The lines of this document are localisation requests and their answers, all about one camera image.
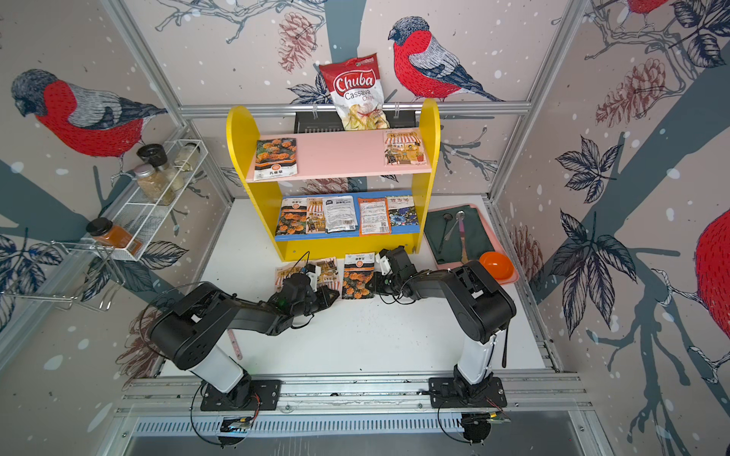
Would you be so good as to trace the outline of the black orange marigold seed bag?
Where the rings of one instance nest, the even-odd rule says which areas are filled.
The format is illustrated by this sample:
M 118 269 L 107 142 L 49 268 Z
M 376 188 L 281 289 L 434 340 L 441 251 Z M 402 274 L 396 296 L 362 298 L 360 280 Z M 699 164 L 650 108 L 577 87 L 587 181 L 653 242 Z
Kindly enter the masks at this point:
M 374 253 L 347 255 L 344 258 L 341 295 L 343 299 L 370 299 L 375 295 Z

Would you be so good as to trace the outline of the orange bordered seed bag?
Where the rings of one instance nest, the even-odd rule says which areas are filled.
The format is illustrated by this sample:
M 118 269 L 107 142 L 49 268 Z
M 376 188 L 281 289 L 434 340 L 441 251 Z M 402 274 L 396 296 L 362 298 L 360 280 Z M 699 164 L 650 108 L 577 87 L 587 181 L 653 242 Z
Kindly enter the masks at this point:
M 359 199 L 359 211 L 359 233 L 362 236 L 380 236 L 392 233 L 386 198 Z

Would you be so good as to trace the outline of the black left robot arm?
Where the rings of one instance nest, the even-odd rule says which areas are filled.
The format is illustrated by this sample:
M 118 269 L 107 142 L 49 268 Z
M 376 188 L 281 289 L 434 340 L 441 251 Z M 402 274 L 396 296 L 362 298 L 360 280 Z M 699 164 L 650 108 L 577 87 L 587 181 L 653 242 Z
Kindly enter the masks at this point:
M 340 292 L 328 286 L 316 289 L 304 273 L 287 277 L 279 292 L 259 302 L 204 282 L 160 315 L 148 336 L 179 370 L 193 372 L 219 393 L 238 393 L 247 389 L 248 373 L 218 346 L 225 333 L 278 336 L 294 330 L 296 318 L 313 317 L 339 297 Z

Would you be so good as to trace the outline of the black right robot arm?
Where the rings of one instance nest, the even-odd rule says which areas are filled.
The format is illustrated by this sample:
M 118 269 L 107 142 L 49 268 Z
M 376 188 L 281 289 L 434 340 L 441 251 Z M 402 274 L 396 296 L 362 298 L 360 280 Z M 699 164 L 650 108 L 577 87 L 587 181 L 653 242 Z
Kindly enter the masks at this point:
M 418 271 L 405 248 L 383 249 L 375 255 L 375 291 L 401 305 L 426 298 L 444 298 L 465 334 L 454 367 L 451 397 L 481 399 L 494 378 L 492 361 L 500 334 L 509 332 L 516 305 L 477 260 L 456 269 Z

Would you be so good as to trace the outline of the blue flower seed bag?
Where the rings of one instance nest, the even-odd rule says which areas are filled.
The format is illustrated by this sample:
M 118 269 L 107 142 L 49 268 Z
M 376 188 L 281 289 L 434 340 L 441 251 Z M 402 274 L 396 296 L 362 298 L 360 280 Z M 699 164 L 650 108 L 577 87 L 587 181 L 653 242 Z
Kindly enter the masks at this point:
M 411 195 L 388 197 L 387 205 L 392 227 L 418 225 L 416 206 Z

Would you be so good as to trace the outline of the red Chuba chips bag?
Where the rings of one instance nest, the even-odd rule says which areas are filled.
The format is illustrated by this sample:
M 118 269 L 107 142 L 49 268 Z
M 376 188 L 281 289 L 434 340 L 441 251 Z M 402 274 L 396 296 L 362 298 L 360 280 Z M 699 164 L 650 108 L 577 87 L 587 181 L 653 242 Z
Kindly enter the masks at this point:
M 321 66 L 319 72 L 345 131 L 390 128 L 375 54 Z

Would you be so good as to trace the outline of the black spoon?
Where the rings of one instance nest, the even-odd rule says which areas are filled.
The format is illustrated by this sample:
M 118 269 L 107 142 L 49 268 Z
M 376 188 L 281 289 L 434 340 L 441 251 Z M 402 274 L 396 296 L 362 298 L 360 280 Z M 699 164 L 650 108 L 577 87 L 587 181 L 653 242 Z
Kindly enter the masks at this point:
M 444 245 L 444 242 L 445 242 L 445 239 L 446 239 L 446 235 L 447 235 L 448 230 L 450 228 L 450 223 L 452 222 L 453 219 L 454 219 L 454 216 L 451 213 L 445 213 L 443 215 L 444 226 L 443 226 L 441 238 L 440 238 L 440 241 L 439 241 L 439 244 L 438 244 L 438 247 L 437 247 L 437 252 L 439 252 L 439 253 L 442 252 L 443 245 Z

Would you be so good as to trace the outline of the silver spoon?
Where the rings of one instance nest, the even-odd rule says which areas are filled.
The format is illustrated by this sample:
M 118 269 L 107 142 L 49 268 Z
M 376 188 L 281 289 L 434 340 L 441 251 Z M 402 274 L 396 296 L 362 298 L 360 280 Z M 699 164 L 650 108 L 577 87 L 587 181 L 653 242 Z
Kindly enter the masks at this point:
M 452 233 L 454 233 L 454 229 L 462 222 L 464 217 L 463 211 L 458 211 L 456 215 L 454 216 L 454 223 L 452 224 L 449 231 L 444 236 L 444 241 L 448 241 L 452 237 Z

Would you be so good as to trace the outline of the orange bowl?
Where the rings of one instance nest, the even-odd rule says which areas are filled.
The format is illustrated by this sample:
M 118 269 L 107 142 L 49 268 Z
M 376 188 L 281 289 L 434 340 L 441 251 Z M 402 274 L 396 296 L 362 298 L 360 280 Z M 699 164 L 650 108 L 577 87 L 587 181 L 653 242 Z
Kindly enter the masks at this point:
M 479 258 L 479 263 L 498 282 L 510 279 L 514 272 L 513 263 L 507 256 L 499 252 L 486 252 Z

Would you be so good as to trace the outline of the pale spice jar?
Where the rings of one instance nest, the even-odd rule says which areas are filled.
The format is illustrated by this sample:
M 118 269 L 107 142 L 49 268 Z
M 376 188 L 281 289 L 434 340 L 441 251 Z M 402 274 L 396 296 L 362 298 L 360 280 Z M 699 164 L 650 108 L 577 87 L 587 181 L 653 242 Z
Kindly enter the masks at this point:
M 200 162 L 200 147 L 195 142 L 184 144 L 178 152 L 173 166 L 180 172 L 194 171 Z

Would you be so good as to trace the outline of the tan spice jar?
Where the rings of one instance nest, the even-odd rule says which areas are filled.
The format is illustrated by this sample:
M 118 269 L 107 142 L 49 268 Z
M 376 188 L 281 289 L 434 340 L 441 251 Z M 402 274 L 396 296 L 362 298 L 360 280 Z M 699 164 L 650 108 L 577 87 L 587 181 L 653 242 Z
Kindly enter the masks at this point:
M 151 203 L 169 206 L 175 200 L 169 182 L 152 165 L 139 165 L 133 169 L 135 181 Z

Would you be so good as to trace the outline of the black lid spice jar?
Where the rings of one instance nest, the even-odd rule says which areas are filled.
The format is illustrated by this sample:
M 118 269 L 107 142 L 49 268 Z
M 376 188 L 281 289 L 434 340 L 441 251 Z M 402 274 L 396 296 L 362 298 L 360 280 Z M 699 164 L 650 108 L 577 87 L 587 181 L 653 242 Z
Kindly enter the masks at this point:
M 140 147 L 137 156 L 148 165 L 152 165 L 158 172 L 162 173 L 170 183 L 173 192 L 184 188 L 184 180 L 179 171 L 170 163 L 167 152 L 161 144 L 146 144 Z

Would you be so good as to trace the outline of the orange spice jar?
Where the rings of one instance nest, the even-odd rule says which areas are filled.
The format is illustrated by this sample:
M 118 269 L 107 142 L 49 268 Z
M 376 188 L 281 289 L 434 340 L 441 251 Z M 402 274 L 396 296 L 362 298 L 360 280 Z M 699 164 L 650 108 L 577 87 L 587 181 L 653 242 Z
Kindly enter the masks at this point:
M 96 218 L 87 224 L 87 233 L 100 243 L 119 249 L 125 249 L 133 240 L 127 230 L 108 218 Z

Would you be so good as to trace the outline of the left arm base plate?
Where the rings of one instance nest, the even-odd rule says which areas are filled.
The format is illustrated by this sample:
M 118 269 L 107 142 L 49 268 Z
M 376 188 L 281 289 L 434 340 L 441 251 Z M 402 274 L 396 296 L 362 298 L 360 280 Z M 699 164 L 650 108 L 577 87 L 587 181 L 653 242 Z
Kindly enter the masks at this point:
M 229 393 L 222 393 L 212 385 L 206 384 L 201 402 L 202 412 L 260 412 L 275 410 L 281 393 L 281 380 L 243 379 L 241 384 Z

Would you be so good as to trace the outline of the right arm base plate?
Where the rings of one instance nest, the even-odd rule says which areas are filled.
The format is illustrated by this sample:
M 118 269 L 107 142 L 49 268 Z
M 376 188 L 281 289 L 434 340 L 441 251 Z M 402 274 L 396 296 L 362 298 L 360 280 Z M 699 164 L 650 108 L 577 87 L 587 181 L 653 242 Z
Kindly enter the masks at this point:
M 428 393 L 433 409 L 503 409 L 508 404 L 502 379 L 493 375 L 477 385 L 461 379 L 432 377 Z

